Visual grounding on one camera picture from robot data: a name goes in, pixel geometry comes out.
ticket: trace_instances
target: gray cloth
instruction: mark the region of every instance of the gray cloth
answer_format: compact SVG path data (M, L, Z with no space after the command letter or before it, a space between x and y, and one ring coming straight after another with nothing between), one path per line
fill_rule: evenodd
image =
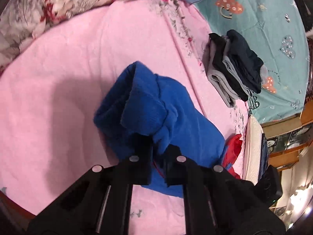
M261 76L261 79L262 79L262 84L266 84L267 83L267 77L269 75L267 74L267 67L265 65L261 66L260 76Z
M226 69L229 71L229 73L231 75L234 76L234 78L238 81L238 83L240 84L242 90L248 95L248 96L252 96L253 92L251 89L247 88L241 81L241 79L239 78L235 67L233 66L232 62L230 61L228 56L223 56L223 64L225 64Z
M223 35L222 36L226 42L225 45L225 49L224 49L224 53L223 53L223 63L226 67L226 69L229 71L229 73L238 81L238 83L240 84L242 90L248 95L248 96L252 96L253 92L251 89L249 89L247 86L245 86L240 77L238 76L238 73L236 72L236 69L234 67L234 65L232 64L232 62L230 61L229 57L227 56L227 53L229 51L229 47L230 47L230 40L228 38L227 35Z
M207 77L209 82L215 87L217 92L220 94L221 98L225 104L231 108L236 106L236 101L239 96L234 92L234 90L229 86L225 76L218 70L214 69L213 58L215 55L216 46L213 41L210 41L210 59L207 69Z

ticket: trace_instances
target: metal rod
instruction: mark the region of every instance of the metal rod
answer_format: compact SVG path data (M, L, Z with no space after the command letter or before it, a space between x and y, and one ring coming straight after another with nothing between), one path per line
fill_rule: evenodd
M100 210L100 216L99 216L99 219L98 219L97 225L96 225L96 233L100 233L101 224L102 224L102 220L103 220L103 216L104 216L104 211L105 211L106 203L108 201L110 190L111 190L111 185L109 185L108 189L106 190L106 194L105 194L103 204L102 204L102 207Z

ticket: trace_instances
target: floral blanket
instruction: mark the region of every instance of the floral blanket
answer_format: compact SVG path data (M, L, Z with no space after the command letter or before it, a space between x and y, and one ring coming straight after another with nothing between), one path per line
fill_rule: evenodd
M0 76L43 32L115 0L10 0L0 16Z

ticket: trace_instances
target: wooden cabinet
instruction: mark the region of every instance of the wooden cabinet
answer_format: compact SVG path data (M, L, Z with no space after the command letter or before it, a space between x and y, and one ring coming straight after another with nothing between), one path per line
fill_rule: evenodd
M292 168L298 161L301 151L313 140L313 124L267 139L270 152L269 165L282 171Z

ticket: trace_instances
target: red wire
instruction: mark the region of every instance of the red wire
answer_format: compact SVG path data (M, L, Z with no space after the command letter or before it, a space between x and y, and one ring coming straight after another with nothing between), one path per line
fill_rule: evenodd
M164 175L162 174L162 172L159 170L159 168L157 167L157 164L156 164L156 162L153 160L153 165L154 165L154 167L156 168L156 170L157 170L157 172L160 174L160 176L162 177L162 178L164 178Z

